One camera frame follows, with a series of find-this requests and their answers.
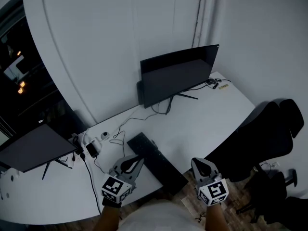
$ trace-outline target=black keyboard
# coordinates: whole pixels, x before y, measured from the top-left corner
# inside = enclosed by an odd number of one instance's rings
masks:
[[[186,178],[165,158],[144,133],[127,142],[133,152],[144,158],[144,164],[164,187],[175,195],[186,184]]]

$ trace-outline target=office chair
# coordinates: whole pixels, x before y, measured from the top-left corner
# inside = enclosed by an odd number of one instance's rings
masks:
[[[257,118],[232,133],[206,160],[231,182],[248,178],[255,165],[292,151],[291,133],[284,120],[279,106],[268,103]]]
[[[280,222],[291,231],[302,231],[307,226],[308,199],[288,197],[264,214],[267,224]]]
[[[287,197],[286,187],[294,184],[297,186],[296,171],[292,172],[292,179],[285,181],[283,173],[279,172],[273,178],[264,176],[263,173],[258,173],[253,178],[253,183],[249,182],[245,186],[250,188],[250,202],[236,211],[236,214],[246,212],[251,209],[255,210],[255,216],[251,219],[251,223],[256,223],[260,215],[265,215],[272,211],[273,206],[282,203]]]

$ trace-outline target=white desk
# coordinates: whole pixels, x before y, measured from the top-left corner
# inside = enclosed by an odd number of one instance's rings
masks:
[[[225,79],[215,72],[214,78]],[[223,89],[212,90],[205,87],[188,91],[187,95],[199,100],[175,96],[168,115],[156,115],[146,121],[130,120],[122,129],[126,131],[125,142],[143,132],[157,144],[165,157],[181,172],[191,167],[193,157],[206,157],[217,148],[247,118],[254,105],[231,83],[224,81]],[[166,110],[167,101],[160,105]],[[134,107],[104,122],[91,127],[88,138],[98,137],[108,131],[111,135],[129,117],[146,118],[153,114],[151,108]],[[97,163],[108,171],[115,161],[123,156],[122,146],[102,142]],[[132,150],[125,143],[126,155]],[[104,174],[87,156],[96,193],[102,207],[100,194]],[[44,180],[41,180],[45,166],[20,175],[11,182],[13,169],[0,179],[4,200],[0,200],[0,219],[25,224],[54,224],[71,222],[98,215],[90,178],[82,162],[75,163],[72,170],[52,162]],[[137,189],[124,201],[129,204],[159,189],[162,185],[143,167],[136,180]]]

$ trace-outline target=black monitor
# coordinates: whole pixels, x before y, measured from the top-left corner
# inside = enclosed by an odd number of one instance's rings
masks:
[[[25,173],[70,154],[77,147],[43,124],[21,137],[12,137],[0,149],[3,164]]]
[[[206,82],[218,48],[203,46],[140,61],[144,108]]]

